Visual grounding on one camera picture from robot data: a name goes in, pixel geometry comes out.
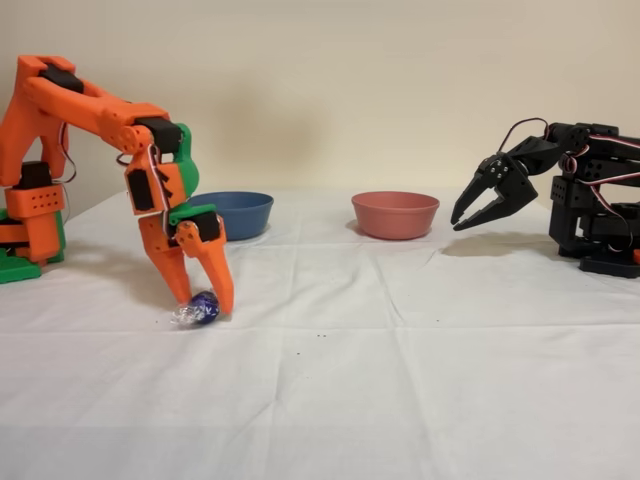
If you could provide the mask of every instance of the wire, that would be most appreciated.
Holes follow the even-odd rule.
[[[57,180],[56,183],[69,183],[73,181],[76,178],[76,175],[78,174],[78,168],[76,167],[76,162],[73,161],[73,159],[69,155],[69,152],[64,146],[64,137],[65,137],[65,134],[67,133],[67,125],[68,125],[67,122],[63,122],[62,125],[60,125],[60,134],[58,136],[58,144],[62,149],[62,154],[64,155],[65,160],[69,162],[73,167],[73,173],[71,174],[71,177],[69,177],[67,180]]]
[[[613,142],[613,143],[619,143],[620,145],[626,145],[627,147],[640,148],[639,143],[633,143],[633,142],[629,142],[627,140],[622,140],[620,138],[615,138],[615,137],[607,137],[606,135],[589,135],[589,138],[591,140],[603,140],[606,142]]]
[[[617,144],[620,144],[620,145],[625,145],[627,147],[640,149],[640,144],[638,144],[638,143],[629,142],[627,140],[621,140],[621,139],[615,138],[615,137],[608,137],[606,135],[591,134],[591,135],[589,135],[589,138],[591,140],[612,142],[612,143],[617,143]],[[560,167],[562,168],[562,170],[564,170],[564,171],[566,171],[568,173],[576,173],[576,171],[578,170],[578,161],[576,160],[576,158],[581,157],[582,155],[585,155],[589,151],[589,148],[590,148],[589,145],[585,145],[582,150],[580,150],[578,153],[573,154],[573,155],[570,152],[567,152],[565,154],[564,158],[562,158],[560,160],[560,162],[559,162]],[[621,181],[621,180],[628,180],[628,179],[631,179],[631,178],[638,178],[638,177],[640,177],[640,172],[627,173],[625,175],[616,175],[614,177],[607,177],[607,178],[602,178],[602,179],[593,180],[593,181],[585,181],[585,180],[577,179],[577,182],[579,182],[579,183],[581,183],[583,185],[587,185],[587,186],[589,186],[591,188],[591,192],[596,197],[598,202],[605,208],[605,210],[607,210],[608,212],[612,213],[616,217],[620,218],[624,222],[624,224],[626,225],[627,230],[629,232],[629,245],[628,245],[627,248],[631,248],[633,246],[634,237],[633,237],[633,231],[631,230],[631,225],[629,224],[627,219],[624,218],[624,216],[622,214],[617,212],[613,208],[613,206],[609,202],[607,202],[605,200],[604,196],[602,195],[602,193],[600,193],[600,191],[598,190],[597,187],[600,186],[600,185],[605,185],[607,183],[613,183],[613,182],[617,182],[617,181]],[[608,245],[608,248],[612,252],[616,252],[616,253],[620,253],[620,252],[623,251],[623,250],[614,248],[611,245]]]
[[[153,144],[149,144],[149,147],[147,148],[147,154],[149,155],[151,172],[153,173],[153,176],[156,180],[158,190],[160,191],[160,197],[162,198],[162,231],[167,237],[171,238],[171,235],[169,235],[169,200],[164,193],[164,186],[162,185],[162,180],[160,179],[160,172],[157,165],[158,163],[160,163],[159,160],[162,154],[160,153],[160,149]]]
[[[600,204],[605,209],[607,209],[609,212],[613,213],[616,217],[619,217],[624,222],[624,224],[627,226],[627,230],[629,231],[629,246],[627,248],[631,248],[631,246],[633,245],[633,231],[631,230],[631,225],[629,225],[629,222],[627,222],[627,219],[624,218],[622,216],[622,214],[620,214],[620,213],[615,211],[615,209],[609,204],[609,202],[607,202],[604,199],[602,194],[598,191],[598,189],[595,186],[591,187],[591,191],[593,192],[593,194],[596,196],[596,198],[598,199]],[[609,245],[608,247],[609,247],[609,250],[611,250],[612,252],[616,252],[616,253],[622,252],[622,250],[618,250],[617,248],[613,248],[611,245]]]
[[[118,155],[116,157],[116,163],[122,167],[128,167],[129,166],[129,162],[123,162],[121,160],[122,157],[124,157],[126,155],[126,153],[121,153],[120,155]]]
[[[69,202],[69,192],[67,192],[67,186],[64,183],[62,184],[62,189],[64,190],[65,203],[67,204],[67,216],[62,222],[62,225],[66,225],[69,218],[71,218],[71,202]]]
[[[534,121],[544,122],[545,124],[544,139],[546,140],[549,137],[549,122],[547,122],[544,118],[540,118],[540,117],[525,118],[524,120],[520,120],[519,122],[514,123],[513,126],[509,129],[509,131],[507,132],[507,136],[504,137],[504,140],[500,144],[500,148],[498,148],[498,152],[502,151],[505,144],[509,140],[509,137],[518,126],[522,125],[523,123],[534,122]]]

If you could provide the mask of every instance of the blue wrapper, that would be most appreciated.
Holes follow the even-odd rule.
[[[173,322],[181,326],[202,326],[213,322],[220,314],[220,302],[213,292],[205,290],[173,312]]]

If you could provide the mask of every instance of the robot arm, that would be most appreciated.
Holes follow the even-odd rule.
[[[613,126],[555,123],[543,137],[529,137],[509,152],[484,160],[455,204],[454,230],[516,213],[537,197],[528,177],[556,164],[562,174],[553,179],[549,235],[560,254],[580,258],[584,271],[640,276],[640,204],[610,205],[600,193],[604,184],[640,187],[640,140],[620,136]],[[489,188],[498,198],[460,222]]]
[[[229,313],[233,282],[223,250],[224,223],[214,206],[186,203],[198,184],[189,129],[154,105],[127,102],[76,77],[74,65],[61,57],[19,57],[14,95],[0,124],[0,184],[11,187],[5,190],[6,220],[0,222],[24,227],[12,229],[25,240],[16,255],[42,264],[62,248],[56,215],[64,202],[52,180],[64,173],[67,124],[132,155],[125,180],[134,214],[144,215],[139,224],[145,251],[178,302],[191,299],[186,254],[200,261],[221,310]],[[23,163],[38,138],[41,162]],[[163,162],[163,154],[173,154],[173,161]],[[0,228],[0,248],[6,249],[16,242],[5,230]]]
[[[529,137],[509,152],[484,160],[455,204],[451,223],[465,230],[513,215],[532,202],[538,193],[528,177],[550,170],[567,152],[579,152],[588,142],[588,130],[578,125],[553,124],[544,137]],[[485,190],[494,188],[498,198],[470,218],[464,212]]]

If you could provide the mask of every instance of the tablecloth wrinkle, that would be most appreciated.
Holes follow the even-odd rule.
[[[355,191],[266,192],[233,314],[186,331],[126,195],[73,218],[0,286],[0,480],[637,480],[640,280],[559,257],[535,203],[454,232],[460,191],[408,242]]]

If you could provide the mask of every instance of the wall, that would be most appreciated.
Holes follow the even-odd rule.
[[[208,188],[461,185],[533,115],[640,135],[632,0],[4,3],[0,109],[17,54],[66,56],[189,124]],[[113,149],[72,142],[77,213],[124,183]]]

